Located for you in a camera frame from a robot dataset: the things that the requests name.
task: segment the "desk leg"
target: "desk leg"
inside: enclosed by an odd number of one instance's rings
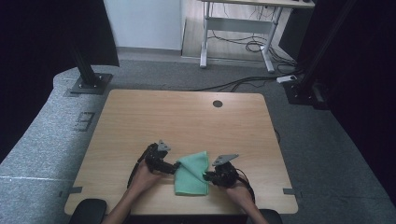
[[[204,41],[202,42],[201,46],[201,62],[200,67],[206,68],[206,58],[207,58],[207,23],[209,21],[209,9],[210,9],[210,2],[206,3],[206,10],[204,15]]]
[[[271,58],[268,55],[268,49],[270,48],[271,42],[272,42],[272,40],[274,38],[275,30],[276,30],[277,24],[279,22],[280,14],[282,13],[282,9],[283,9],[283,7],[277,7],[276,8],[275,16],[274,16],[274,19],[273,19],[273,24],[271,26],[270,33],[268,34],[267,43],[265,44],[265,46],[261,47],[261,49],[262,49],[262,57],[264,58],[265,65],[267,66],[267,70],[268,70],[269,73],[274,73],[275,69],[274,69],[274,67],[272,65]]]

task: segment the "green towel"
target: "green towel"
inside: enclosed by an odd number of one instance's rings
[[[175,172],[175,194],[207,195],[208,184],[203,178],[209,164],[206,151],[180,158],[178,161],[180,166]]]

